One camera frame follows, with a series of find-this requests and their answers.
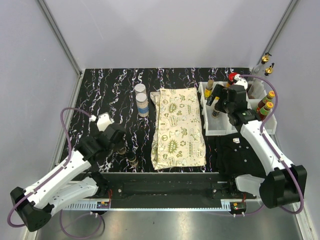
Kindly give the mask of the small brown-cap bottle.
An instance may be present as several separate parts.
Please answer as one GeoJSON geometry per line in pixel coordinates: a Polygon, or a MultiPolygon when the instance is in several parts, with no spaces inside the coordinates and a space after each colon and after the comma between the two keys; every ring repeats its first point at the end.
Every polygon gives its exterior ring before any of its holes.
{"type": "Polygon", "coordinates": [[[205,99],[208,99],[211,96],[212,90],[213,90],[213,84],[214,84],[214,81],[212,79],[209,79],[204,90],[205,99]]]}

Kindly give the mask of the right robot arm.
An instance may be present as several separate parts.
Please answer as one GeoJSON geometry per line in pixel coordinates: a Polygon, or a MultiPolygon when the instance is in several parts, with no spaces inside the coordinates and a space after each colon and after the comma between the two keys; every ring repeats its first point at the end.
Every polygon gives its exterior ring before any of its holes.
{"type": "Polygon", "coordinates": [[[264,128],[264,123],[254,109],[248,108],[247,92],[242,85],[225,87],[217,84],[207,99],[207,106],[227,114],[229,122],[250,144],[259,158],[266,177],[251,174],[239,175],[227,185],[228,195],[239,198],[250,193],[260,197],[269,208],[300,203],[304,207],[304,189],[307,171],[302,165],[294,165],[278,148],[264,128]]]}

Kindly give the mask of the gold-top glass oil bottle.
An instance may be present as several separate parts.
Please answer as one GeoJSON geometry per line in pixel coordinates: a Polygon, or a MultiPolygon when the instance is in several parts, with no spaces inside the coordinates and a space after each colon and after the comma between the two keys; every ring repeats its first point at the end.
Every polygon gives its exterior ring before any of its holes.
{"type": "Polygon", "coordinates": [[[270,57],[272,55],[269,52],[266,52],[262,57],[260,62],[252,68],[250,74],[253,76],[268,76],[272,73],[272,68],[274,63],[269,64],[270,57]]]}

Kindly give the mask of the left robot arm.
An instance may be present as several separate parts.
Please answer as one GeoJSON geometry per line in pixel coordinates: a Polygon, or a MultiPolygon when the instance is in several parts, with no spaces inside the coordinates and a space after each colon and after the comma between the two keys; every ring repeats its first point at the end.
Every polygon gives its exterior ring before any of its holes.
{"type": "Polygon", "coordinates": [[[97,161],[121,150],[125,134],[123,127],[111,123],[98,134],[80,139],[71,154],[43,178],[26,188],[14,188],[10,192],[12,210],[22,225],[35,232],[68,205],[87,197],[103,198],[109,190],[108,182],[98,171],[74,185],[69,183],[97,161]]]}

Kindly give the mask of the yellow-cap sauce bottle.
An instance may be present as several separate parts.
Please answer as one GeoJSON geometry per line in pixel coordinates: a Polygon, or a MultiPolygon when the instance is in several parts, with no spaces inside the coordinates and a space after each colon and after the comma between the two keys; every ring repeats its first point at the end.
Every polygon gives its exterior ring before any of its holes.
{"type": "Polygon", "coordinates": [[[261,121],[263,121],[274,107],[274,104],[270,101],[266,102],[265,105],[260,108],[257,112],[258,116],[260,117],[261,121]]]}
{"type": "Polygon", "coordinates": [[[275,97],[275,92],[272,90],[269,91],[267,95],[258,103],[256,107],[256,111],[258,112],[261,108],[263,108],[267,102],[272,102],[274,97],[275,97]]]}

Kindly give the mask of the red-lid chili jar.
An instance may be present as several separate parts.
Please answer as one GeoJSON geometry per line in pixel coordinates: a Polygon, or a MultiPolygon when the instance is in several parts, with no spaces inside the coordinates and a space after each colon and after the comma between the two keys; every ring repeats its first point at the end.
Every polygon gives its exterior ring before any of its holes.
{"type": "Polygon", "coordinates": [[[229,88],[230,86],[234,85],[238,80],[236,79],[239,76],[238,73],[232,72],[228,75],[226,87],[229,88]]]}

